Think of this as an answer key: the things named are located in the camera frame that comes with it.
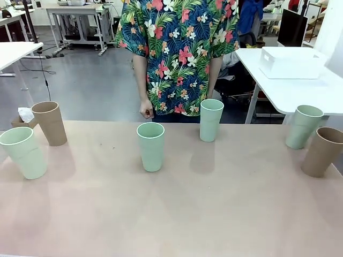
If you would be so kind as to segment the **person's right hand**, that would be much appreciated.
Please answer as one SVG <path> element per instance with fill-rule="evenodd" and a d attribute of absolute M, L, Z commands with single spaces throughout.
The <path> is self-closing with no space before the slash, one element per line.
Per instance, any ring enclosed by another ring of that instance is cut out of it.
<path fill-rule="evenodd" d="M 145 99 L 141 101 L 140 113 L 145 119 L 154 118 L 153 106 L 149 99 Z"/>

